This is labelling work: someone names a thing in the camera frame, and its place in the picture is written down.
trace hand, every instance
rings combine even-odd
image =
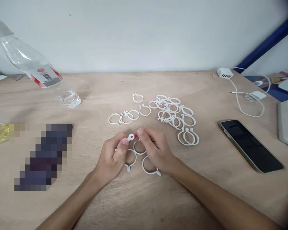
[[[147,156],[155,167],[168,173],[178,161],[167,143],[164,133],[150,128],[140,128],[137,136],[143,143]]]
[[[103,186],[114,180],[125,164],[129,145],[127,137],[127,134],[120,133],[103,143],[99,160],[92,171],[93,175],[96,176]]]

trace charger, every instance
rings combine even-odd
[[[268,81],[269,81],[269,87],[268,87],[268,89],[267,89],[267,91],[265,93],[262,93],[260,91],[254,91],[252,93],[244,93],[244,92],[238,92],[237,87],[235,86],[235,84],[231,80],[231,78],[234,76],[234,74],[232,73],[232,71],[229,68],[221,67],[221,68],[215,70],[213,72],[212,76],[217,77],[217,76],[214,75],[215,72],[217,72],[217,74],[218,74],[218,76],[220,78],[225,78],[225,79],[229,80],[233,84],[233,86],[234,86],[236,91],[233,91],[233,92],[230,92],[230,93],[235,93],[236,94],[236,99],[237,99],[237,103],[238,103],[239,109],[240,109],[240,111],[243,114],[245,114],[247,116],[250,116],[250,117],[261,117],[263,115],[263,113],[265,111],[265,106],[260,102],[260,100],[264,99],[266,97],[265,93],[267,93],[269,91],[270,86],[271,86],[271,81],[270,81],[270,79],[267,76],[261,74],[262,76],[266,77],[268,79]],[[240,106],[240,103],[239,103],[238,93],[246,94],[245,98],[247,100],[251,101],[251,102],[259,102],[262,105],[261,114],[258,115],[258,116],[253,116],[253,115],[249,115],[249,114],[243,112],[242,108]]]

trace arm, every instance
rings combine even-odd
[[[95,169],[76,191],[37,230],[72,229],[92,199],[121,172],[128,150],[125,133],[120,133],[103,144]]]
[[[144,128],[138,130],[137,136],[151,162],[192,192],[226,229],[281,229],[267,216],[176,158],[162,132]]]

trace black phone screen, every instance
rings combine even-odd
[[[283,169],[280,163],[241,123],[237,120],[223,121],[223,127],[243,149],[253,163],[264,173]]]

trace bottle label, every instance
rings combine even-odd
[[[42,88],[48,88],[63,80],[63,77],[51,65],[23,72]]]

